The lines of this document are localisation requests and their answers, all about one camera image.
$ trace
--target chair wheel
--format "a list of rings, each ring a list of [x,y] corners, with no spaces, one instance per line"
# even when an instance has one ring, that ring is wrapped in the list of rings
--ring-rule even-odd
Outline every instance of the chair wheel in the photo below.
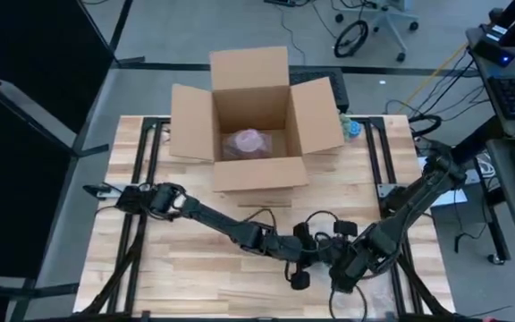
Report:
[[[407,55],[405,53],[400,53],[399,55],[397,55],[397,62],[399,62],[399,63],[404,62],[404,59],[406,57],[407,57]]]
[[[411,22],[410,26],[409,26],[409,30],[410,31],[415,31],[417,29],[418,29],[418,22],[416,22],[416,21]]]
[[[500,258],[498,258],[498,255],[496,255],[496,254],[489,255],[488,261],[494,265],[499,265],[499,266],[504,265],[504,263],[506,262],[505,260],[501,260]]]

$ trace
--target open cardboard box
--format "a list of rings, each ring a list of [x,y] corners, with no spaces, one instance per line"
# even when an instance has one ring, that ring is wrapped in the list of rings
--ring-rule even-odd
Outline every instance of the open cardboard box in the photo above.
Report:
[[[214,191],[308,184],[301,156],[344,139],[329,79],[290,86],[287,62],[286,47],[211,53],[213,91],[173,85],[170,154],[214,161]],[[222,161],[224,137],[246,129],[272,135],[273,157]]]

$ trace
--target wooden tabletop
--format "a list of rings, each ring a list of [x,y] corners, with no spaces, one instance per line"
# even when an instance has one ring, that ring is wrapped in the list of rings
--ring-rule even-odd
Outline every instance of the wooden tabletop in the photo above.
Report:
[[[143,116],[121,118],[106,182],[131,181],[142,119]],[[420,170],[407,118],[387,115],[384,120],[397,181],[411,183],[420,176]],[[344,147],[305,155],[308,186],[289,192],[238,194],[212,192],[212,164],[169,156],[166,135],[164,133],[165,143],[159,150],[155,182],[178,183],[191,196],[228,216],[242,219],[258,210],[256,206],[274,206],[279,233],[289,235],[295,224],[321,209],[358,223],[359,231],[379,220],[364,133]],[[382,177],[386,180],[376,131],[375,136]],[[150,142],[151,139],[146,148],[145,165],[149,160]],[[141,180],[145,178],[146,170],[143,170]],[[114,200],[101,202],[99,207],[111,204]],[[123,217],[116,209],[97,215],[75,311],[88,306],[113,273]],[[271,218],[264,215],[257,220],[270,223]],[[316,216],[312,223],[312,232],[332,231],[330,216]],[[417,273],[444,307],[454,310],[432,220],[420,217],[409,230],[409,240]],[[150,310],[153,317],[329,318],[328,267],[318,264],[309,268],[311,286],[304,291],[291,289],[284,279],[283,268],[283,262],[244,252],[226,236],[195,221],[177,219],[169,223],[149,218],[133,314],[139,316],[142,310]],[[404,299],[407,309],[411,310],[409,288],[404,275],[402,278]],[[122,310],[127,280],[128,273],[123,278],[119,310]],[[385,312],[395,311],[390,274],[361,281],[359,286],[367,296],[370,318],[381,318]],[[360,318],[363,312],[356,292],[337,293],[333,307],[335,315],[341,318]]]

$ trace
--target plastic bag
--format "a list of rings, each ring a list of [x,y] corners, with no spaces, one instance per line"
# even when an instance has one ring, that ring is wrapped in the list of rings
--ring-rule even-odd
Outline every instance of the plastic bag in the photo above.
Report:
[[[237,131],[223,142],[223,160],[272,157],[272,137],[258,130]]]

